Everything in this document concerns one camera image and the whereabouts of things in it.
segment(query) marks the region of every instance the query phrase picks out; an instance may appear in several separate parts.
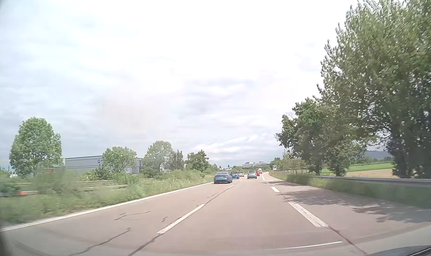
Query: green field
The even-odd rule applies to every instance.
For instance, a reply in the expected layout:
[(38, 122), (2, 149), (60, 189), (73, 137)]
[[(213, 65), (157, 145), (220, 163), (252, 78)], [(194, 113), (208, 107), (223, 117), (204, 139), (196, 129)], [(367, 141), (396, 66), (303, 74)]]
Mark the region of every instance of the green field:
[[(385, 164), (371, 164), (371, 165), (352, 165), (347, 170), (347, 172), (359, 172), (359, 171), (373, 171), (373, 170), (383, 170), (383, 169), (392, 169), (392, 163)], [(327, 168), (321, 170), (322, 174), (331, 173)]]

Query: grass verge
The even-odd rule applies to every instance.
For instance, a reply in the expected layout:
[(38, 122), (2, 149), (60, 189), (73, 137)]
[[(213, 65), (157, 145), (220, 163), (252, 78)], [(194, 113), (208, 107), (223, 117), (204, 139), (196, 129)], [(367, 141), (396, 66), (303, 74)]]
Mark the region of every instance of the grass verge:
[(279, 172), (269, 172), (269, 174), (292, 183), (385, 199), (409, 206), (431, 208), (431, 187), (406, 186), (402, 184), (369, 184), (346, 179), (318, 178), (305, 174), (296, 175)]
[(54, 190), (53, 193), (49, 191), (40, 195), (2, 197), (0, 198), (0, 222), (5, 226), (62, 216), (183, 189), (212, 180), (212, 177), (201, 178), (200, 173), (178, 170), (163, 177), (160, 182), (135, 182), (124, 189), (98, 189), (92, 192), (79, 189), (60, 192)]

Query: gray warehouse building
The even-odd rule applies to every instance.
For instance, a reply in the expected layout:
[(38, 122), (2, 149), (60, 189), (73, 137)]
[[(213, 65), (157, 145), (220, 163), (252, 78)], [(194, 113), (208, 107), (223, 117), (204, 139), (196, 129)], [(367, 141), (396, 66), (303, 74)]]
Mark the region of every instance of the gray warehouse building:
[[(125, 172), (128, 174), (137, 174), (143, 168), (143, 159), (135, 158), (136, 165), (134, 167), (127, 167)], [(85, 156), (85, 157), (69, 157), (65, 158), (65, 167), (73, 170), (77, 174), (82, 174), (92, 171), (103, 163), (103, 157), (99, 156)]]

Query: dark blue car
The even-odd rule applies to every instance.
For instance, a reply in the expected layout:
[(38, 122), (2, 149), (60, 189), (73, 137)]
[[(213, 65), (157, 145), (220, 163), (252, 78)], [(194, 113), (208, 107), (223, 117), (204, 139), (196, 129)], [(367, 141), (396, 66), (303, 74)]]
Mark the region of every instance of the dark blue car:
[(239, 179), (239, 173), (238, 172), (231, 172), (230, 175), (231, 175), (232, 178)]

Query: grass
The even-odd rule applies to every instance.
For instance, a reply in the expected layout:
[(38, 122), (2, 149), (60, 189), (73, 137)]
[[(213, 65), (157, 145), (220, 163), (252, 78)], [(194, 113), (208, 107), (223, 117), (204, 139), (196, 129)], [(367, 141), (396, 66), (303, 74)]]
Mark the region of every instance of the grass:
[[(360, 172), (360, 171), (374, 171), (374, 170), (383, 170), (383, 169), (392, 169), (392, 163), (384, 163), (384, 164), (371, 164), (371, 165), (352, 165), (347, 170), (347, 172)], [(322, 174), (331, 173), (327, 168), (321, 170)]]
[(42, 180), (39, 195), (0, 197), (2, 225), (20, 224), (115, 205), (213, 180), (212, 177), (201, 178), (202, 175), (198, 171), (176, 170), (160, 177), (160, 182), (138, 182), (138, 179), (136, 181), (130, 179), (128, 187), (124, 189), (97, 189), (84, 192), (72, 175), (62, 175), (58, 178), (54, 174), (49, 175), (50, 180)]
[(292, 183), (395, 201), (410, 206), (431, 208), (431, 187), (360, 183), (346, 179), (327, 179), (305, 174), (295, 175), (279, 172), (269, 172), (269, 174)]

